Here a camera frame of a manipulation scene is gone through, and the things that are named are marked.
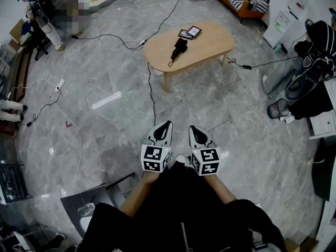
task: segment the person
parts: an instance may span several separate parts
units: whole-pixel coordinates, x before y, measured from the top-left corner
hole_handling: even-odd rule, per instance
[[[62,44],[61,39],[56,31],[56,28],[49,22],[48,19],[44,19],[39,16],[34,16],[34,3],[31,0],[22,0],[25,3],[24,11],[29,20],[36,21],[41,30],[46,34],[46,36],[50,39],[52,44],[58,51],[63,51],[65,46]]]
[[[54,251],[53,248],[58,248],[60,244],[66,239],[66,236],[62,233],[56,233],[56,237],[51,240],[49,243],[46,245],[43,245],[39,248],[35,248],[36,252],[47,252],[47,251]],[[22,249],[16,250],[17,252],[24,252]],[[75,252],[76,247],[75,246],[70,246],[65,252]]]
[[[331,26],[326,22],[320,20],[307,27],[306,40],[299,42],[295,45],[295,51],[297,54],[304,58],[302,69],[305,67],[309,68],[314,62],[321,60],[319,57],[321,54],[325,55],[329,59],[329,64],[333,61],[333,55],[336,53],[336,12],[332,12]],[[290,123],[292,120],[300,120],[302,118],[316,117],[323,112],[331,111],[336,108],[336,78],[331,78],[329,80],[323,81],[322,78],[325,76],[332,77],[334,69],[328,72],[328,68],[323,67],[326,62],[324,60],[320,61],[320,64],[312,67],[310,71],[306,73],[305,76],[309,76],[313,79],[313,82],[318,82],[318,84],[309,91],[304,97],[297,100],[293,105],[289,106],[290,115],[286,117],[286,122]],[[284,90],[286,85],[297,75],[303,72],[297,72],[292,70],[289,72],[277,85],[275,85],[271,92],[269,93],[270,98],[274,98],[275,95],[279,94],[281,90]],[[266,76],[263,76],[263,85],[265,86]]]
[[[14,110],[21,110],[21,114],[9,114],[5,111],[2,111],[4,109],[14,109]],[[12,122],[20,122],[23,121],[24,119],[24,113],[27,111],[28,106],[9,101],[9,100],[2,100],[0,99],[0,119],[1,120],[7,120],[7,121],[12,121]]]
[[[120,210],[96,205],[77,252],[286,251],[261,208],[237,199],[216,175],[198,176],[186,165],[178,155],[161,174],[145,172]]]

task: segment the wooden coffee table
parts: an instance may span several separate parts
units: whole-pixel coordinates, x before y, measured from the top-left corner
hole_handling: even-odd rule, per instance
[[[185,53],[181,53],[173,65],[169,67],[168,63],[171,61],[174,45],[180,38],[178,37],[180,30],[189,30],[192,25],[202,29],[202,32],[193,40],[187,39],[188,49]],[[232,34],[216,22],[205,21],[192,25],[185,25],[166,33],[157,34],[149,39],[144,46],[149,64],[156,70],[163,72],[164,91],[168,91],[168,77],[177,75],[204,61],[224,55],[222,61],[222,66],[224,66],[226,55],[235,46]]]

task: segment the table leg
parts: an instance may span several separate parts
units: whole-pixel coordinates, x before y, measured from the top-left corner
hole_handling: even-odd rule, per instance
[[[168,92],[168,73],[163,72],[163,90]]]
[[[226,64],[226,54],[224,54],[223,56],[222,66],[224,66],[225,64]]]

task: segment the white cabinet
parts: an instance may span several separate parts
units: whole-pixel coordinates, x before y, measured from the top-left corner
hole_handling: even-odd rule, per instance
[[[316,117],[310,118],[314,130],[314,136],[309,139],[336,135],[336,111],[333,109]]]

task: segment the backpack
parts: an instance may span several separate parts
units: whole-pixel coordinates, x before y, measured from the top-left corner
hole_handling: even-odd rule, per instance
[[[28,0],[35,17],[40,17],[47,21],[55,16],[55,1],[54,0]]]

